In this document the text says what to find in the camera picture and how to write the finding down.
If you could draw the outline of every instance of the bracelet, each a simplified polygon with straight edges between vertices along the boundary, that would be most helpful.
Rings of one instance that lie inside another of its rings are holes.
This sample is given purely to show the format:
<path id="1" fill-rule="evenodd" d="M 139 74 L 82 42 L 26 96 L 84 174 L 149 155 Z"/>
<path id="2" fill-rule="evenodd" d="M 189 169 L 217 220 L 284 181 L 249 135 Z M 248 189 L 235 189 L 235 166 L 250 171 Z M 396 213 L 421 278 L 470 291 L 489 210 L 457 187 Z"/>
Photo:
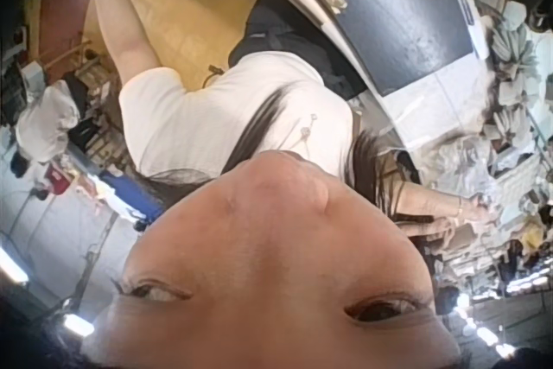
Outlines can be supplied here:
<path id="1" fill-rule="evenodd" d="M 455 217 L 459 218 L 462 213 L 463 213 L 463 199 L 459 196 L 459 208 L 457 209 L 457 215 L 455 215 Z"/>

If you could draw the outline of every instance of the long dark hair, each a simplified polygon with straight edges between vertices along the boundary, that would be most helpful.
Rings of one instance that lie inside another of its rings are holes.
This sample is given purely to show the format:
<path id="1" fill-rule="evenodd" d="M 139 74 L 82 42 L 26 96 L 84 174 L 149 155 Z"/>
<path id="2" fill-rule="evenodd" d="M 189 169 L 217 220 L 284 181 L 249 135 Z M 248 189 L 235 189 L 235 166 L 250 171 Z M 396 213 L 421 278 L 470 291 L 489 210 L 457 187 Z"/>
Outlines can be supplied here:
<path id="1" fill-rule="evenodd" d="M 234 150 L 221 171 L 222 175 L 255 155 L 270 127 L 283 110 L 281 103 L 285 94 L 286 88 L 279 89 L 273 92 L 259 107 L 234 146 Z M 363 131 L 355 138 L 349 151 L 345 172 L 343 172 L 346 185 L 381 209 L 387 216 L 392 217 L 395 214 L 393 207 L 396 195 L 393 194 L 393 186 L 385 186 L 384 168 L 384 164 L 378 157 L 378 139 L 369 131 Z M 147 178 L 136 171 L 134 176 L 165 209 L 169 209 L 211 181 L 179 183 L 175 180 L 156 177 Z"/>

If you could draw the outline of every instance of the hand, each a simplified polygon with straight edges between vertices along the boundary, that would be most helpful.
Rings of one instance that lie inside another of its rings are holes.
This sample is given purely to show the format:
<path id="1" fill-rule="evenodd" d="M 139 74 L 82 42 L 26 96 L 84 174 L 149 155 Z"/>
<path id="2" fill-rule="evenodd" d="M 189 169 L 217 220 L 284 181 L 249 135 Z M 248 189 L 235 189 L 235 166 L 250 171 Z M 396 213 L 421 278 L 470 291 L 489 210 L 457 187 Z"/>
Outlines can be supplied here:
<path id="1" fill-rule="evenodd" d="M 454 236 L 455 236 L 455 229 L 449 229 L 448 231 L 439 235 L 440 238 L 429 239 L 433 237 L 427 237 L 428 240 L 442 239 L 442 242 L 439 245 L 433 246 L 431 248 L 432 255 L 443 254 L 448 249 L 449 243 L 451 243 L 451 240 L 453 239 Z"/>
<path id="2" fill-rule="evenodd" d="M 481 194 L 476 194 L 469 200 L 462 200 L 460 219 L 490 224 L 498 219 L 498 214 L 484 202 Z"/>
<path id="3" fill-rule="evenodd" d="M 436 219 L 431 224 L 423 225 L 424 232 L 421 235 L 426 235 L 428 241 L 436 241 L 444 238 L 446 233 L 454 231 L 454 223 L 448 218 Z"/>

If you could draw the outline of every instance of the table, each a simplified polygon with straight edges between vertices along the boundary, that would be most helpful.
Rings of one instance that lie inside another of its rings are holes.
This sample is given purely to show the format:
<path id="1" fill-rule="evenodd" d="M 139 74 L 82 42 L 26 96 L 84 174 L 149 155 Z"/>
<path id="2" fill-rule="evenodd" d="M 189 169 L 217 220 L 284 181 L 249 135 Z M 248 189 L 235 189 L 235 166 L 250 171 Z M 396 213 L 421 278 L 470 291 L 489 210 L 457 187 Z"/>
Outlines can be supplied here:
<path id="1" fill-rule="evenodd" d="M 415 165 L 421 159 L 420 149 L 456 131 L 477 130 L 474 122 L 486 108 L 487 68 L 483 61 L 470 54 L 436 74 L 423 78 L 382 98 L 371 76 L 360 64 L 333 19 L 317 0 L 290 0 L 350 60 L 368 86 L 360 96 L 366 107 L 367 124 L 376 132 L 384 132 L 385 144 L 407 149 Z M 478 12 L 469 0 L 474 16 Z"/>

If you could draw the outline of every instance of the black hair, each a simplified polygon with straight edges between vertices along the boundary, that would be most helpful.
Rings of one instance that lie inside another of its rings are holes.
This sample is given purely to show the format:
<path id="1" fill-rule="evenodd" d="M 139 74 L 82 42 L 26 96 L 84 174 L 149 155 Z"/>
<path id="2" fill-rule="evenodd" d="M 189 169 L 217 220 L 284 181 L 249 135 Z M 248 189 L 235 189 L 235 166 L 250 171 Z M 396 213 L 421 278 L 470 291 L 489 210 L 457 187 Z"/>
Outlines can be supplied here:
<path id="1" fill-rule="evenodd" d="M 23 157 L 18 150 L 16 150 L 11 158 L 10 170 L 17 179 L 24 177 L 27 170 L 29 170 L 29 160 Z"/>
<path id="2" fill-rule="evenodd" d="M 461 291 L 452 285 L 441 287 L 435 294 L 435 312 L 437 315 L 448 315 L 457 305 Z"/>
<path id="3" fill-rule="evenodd" d="M 280 89 L 272 93 L 259 107 L 235 145 L 221 171 L 222 175 L 255 155 L 270 127 L 282 112 L 281 103 L 285 94 L 286 88 Z M 373 137 L 369 131 L 363 131 L 352 144 L 343 174 L 347 186 L 391 218 L 395 213 L 394 205 L 397 196 L 393 194 L 393 186 L 385 186 L 385 166 L 378 158 L 378 150 L 378 139 Z M 182 184 L 159 176 L 147 178 L 136 171 L 133 173 L 138 183 L 152 194 L 164 209 L 169 209 L 211 181 Z"/>

